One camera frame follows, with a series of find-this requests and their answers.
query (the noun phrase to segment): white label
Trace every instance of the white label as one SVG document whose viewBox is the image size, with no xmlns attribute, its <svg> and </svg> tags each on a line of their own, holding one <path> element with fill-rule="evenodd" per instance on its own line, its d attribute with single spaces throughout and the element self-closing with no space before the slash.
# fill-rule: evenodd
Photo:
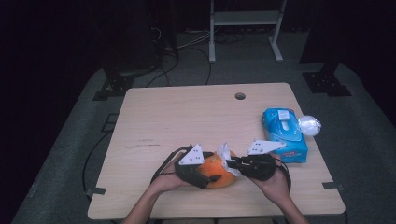
<svg viewBox="0 0 396 224">
<path fill-rule="evenodd" d="M 279 116 L 279 120 L 288 120 L 290 119 L 289 110 L 278 110 L 277 115 Z"/>
</svg>

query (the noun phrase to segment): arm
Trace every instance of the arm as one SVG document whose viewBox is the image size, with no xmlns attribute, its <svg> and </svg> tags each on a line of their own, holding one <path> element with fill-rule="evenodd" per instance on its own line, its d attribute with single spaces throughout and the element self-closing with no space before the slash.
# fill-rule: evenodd
<svg viewBox="0 0 396 224">
<path fill-rule="evenodd" d="M 276 169 L 274 175 L 266 181 L 253 178 L 250 180 L 259 187 L 266 198 L 279 207 L 290 224 L 309 223 L 291 198 L 286 177 L 279 169 Z"/>
<path fill-rule="evenodd" d="M 182 181 L 175 174 L 175 161 L 182 153 L 178 153 L 176 157 L 168 163 L 168 165 L 163 169 L 163 175 L 159 175 L 142 194 L 140 199 L 134 205 L 134 208 L 128 214 L 128 216 L 123 220 L 122 223 L 146 223 L 149 220 L 152 208 L 157 202 L 157 199 L 166 191 L 177 189 L 181 186 L 189 186 L 190 184 Z"/>
</svg>

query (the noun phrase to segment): white 3d printed piece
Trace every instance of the white 3d printed piece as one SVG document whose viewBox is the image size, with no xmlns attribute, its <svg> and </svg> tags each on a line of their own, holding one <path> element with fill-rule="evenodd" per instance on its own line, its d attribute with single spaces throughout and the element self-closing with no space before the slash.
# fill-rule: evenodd
<svg viewBox="0 0 396 224">
<path fill-rule="evenodd" d="M 178 164 L 180 165 L 195 165 L 195 164 L 203 164 L 205 162 L 204 153 L 202 152 L 202 148 L 199 144 L 195 145 L 195 147 L 184 156 L 183 159 L 180 160 Z"/>
<path fill-rule="evenodd" d="M 261 155 L 268 153 L 270 151 L 274 151 L 275 149 L 279 149 L 285 147 L 286 143 L 284 142 L 273 142 L 273 141 L 263 141 L 263 140 L 254 140 L 251 144 L 250 148 L 247 150 L 248 155 Z"/>
</svg>

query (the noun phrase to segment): shelf leg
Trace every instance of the shelf leg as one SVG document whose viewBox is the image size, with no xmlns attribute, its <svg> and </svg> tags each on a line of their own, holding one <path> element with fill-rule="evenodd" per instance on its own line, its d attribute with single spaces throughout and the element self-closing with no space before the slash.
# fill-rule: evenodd
<svg viewBox="0 0 396 224">
<path fill-rule="evenodd" d="M 275 58 L 276 58 L 276 62 L 277 63 L 283 63 L 283 57 L 282 54 L 280 53 L 279 47 L 277 46 L 277 38 L 279 36 L 279 31 L 280 31 L 280 25 L 282 24 L 282 20 L 283 20 L 283 15 L 285 12 L 285 7 L 286 7 L 286 2 L 287 0 L 283 0 L 282 2 L 282 6 L 280 7 L 279 10 L 279 15 L 277 17 L 277 21 L 276 21 L 276 27 L 275 27 L 275 33 L 273 37 L 270 37 L 270 44 L 271 44 L 271 48 L 275 54 Z"/>
<path fill-rule="evenodd" d="M 209 40 L 209 62 L 216 62 L 216 49 L 215 49 L 215 9 L 214 0 L 210 1 L 210 40 Z"/>
</svg>

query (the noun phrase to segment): tissue box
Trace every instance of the tissue box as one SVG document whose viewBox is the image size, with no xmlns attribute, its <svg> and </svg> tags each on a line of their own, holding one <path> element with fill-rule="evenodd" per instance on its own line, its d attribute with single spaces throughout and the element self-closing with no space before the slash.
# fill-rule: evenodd
<svg viewBox="0 0 396 224">
<path fill-rule="evenodd" d="M 268 140 L 286 143 L 285 147 L 275 150 L 283 162 L 306 162 L 308 146 L 294 111 L 268 108 L 262 113 L 262 126 Z"/>
</svg>

